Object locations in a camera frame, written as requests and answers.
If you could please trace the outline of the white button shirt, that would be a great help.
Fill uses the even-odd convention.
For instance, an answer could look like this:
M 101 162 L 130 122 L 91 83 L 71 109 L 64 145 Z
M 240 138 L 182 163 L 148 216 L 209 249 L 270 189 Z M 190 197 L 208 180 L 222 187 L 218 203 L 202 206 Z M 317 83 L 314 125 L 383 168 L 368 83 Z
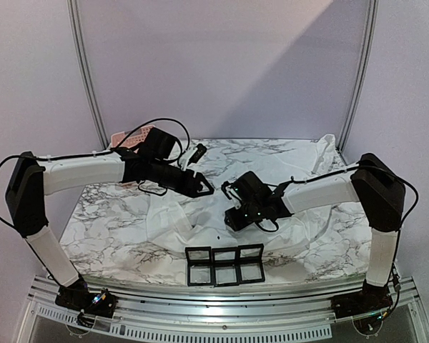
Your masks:
M 203 144 L 207 155 L 194 168 L 212 183 L 214 194 L 152 196 L 146 218 L 149 242 L 174 254 L 187 247 L 244 244 L 299 254 L 325 230 L 329 206 L 288 210 L 275 187 L 291 177 L 328 173 L 337 161 L 333 134 L 315 141 L 220 139 Z

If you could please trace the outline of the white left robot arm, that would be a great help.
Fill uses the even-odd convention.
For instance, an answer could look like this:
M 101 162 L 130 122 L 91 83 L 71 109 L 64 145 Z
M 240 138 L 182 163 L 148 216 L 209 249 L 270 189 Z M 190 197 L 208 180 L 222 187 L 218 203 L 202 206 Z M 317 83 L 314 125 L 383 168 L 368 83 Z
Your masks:
M 203 174 L 173 165 L 169 158 L 178 140 L 153 127 L 136 148 L 113 147 L 99 153 L 43 158 L 30 151 L 17 158 L 5 200 L 13 228 L 30 246 L 59 285 L 59 307 L 98 317 L 112 318 L 118 298 L 108 290 L 89 291 L 49 227 L 45 197 L 90 184 L 154 182 L 189 198 L 214 193 Z

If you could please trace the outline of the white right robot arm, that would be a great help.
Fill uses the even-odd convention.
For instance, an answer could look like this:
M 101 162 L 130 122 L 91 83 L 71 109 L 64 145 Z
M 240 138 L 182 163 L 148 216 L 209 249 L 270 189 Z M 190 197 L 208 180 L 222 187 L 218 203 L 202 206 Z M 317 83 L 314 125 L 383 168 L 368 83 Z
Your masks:
M 224 182 L 222 192 L 237 204 L 225 211 L 225 224 L 238 232 L 264 220 L 278 220 L 333 204 L 359 203 L 371 229 L 368 270 L 362 289 L 331 299 L 338 318 L 367 314 L 385 320 L 395 305 L 388 283 L 403 225 L 405 182 L 374 154 L 363 154 L 358 163 L 305 180 L 290 179 L 274 189 L 248 171 L 234 182 Z

